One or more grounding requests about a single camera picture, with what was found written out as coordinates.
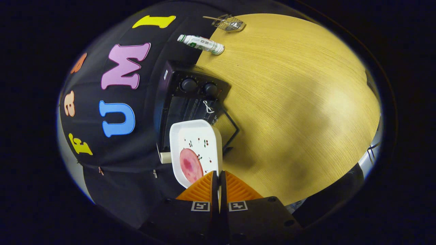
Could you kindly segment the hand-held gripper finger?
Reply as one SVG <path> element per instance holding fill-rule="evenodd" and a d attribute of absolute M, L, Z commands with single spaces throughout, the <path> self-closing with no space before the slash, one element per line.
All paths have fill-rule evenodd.
<path fill-rule="evenodd" d="M 220 238 L 225 244 L 289 244 L 303 228 L 276 196 L 263 197 L 243 180 L 220 174 Z"/>
<path fill-rule="evenodd" d="M 216 171 L 201 177 L 176 198 L 165 198 L 141 227 L 165 245 L 214 245 L 220 235 Z"/>

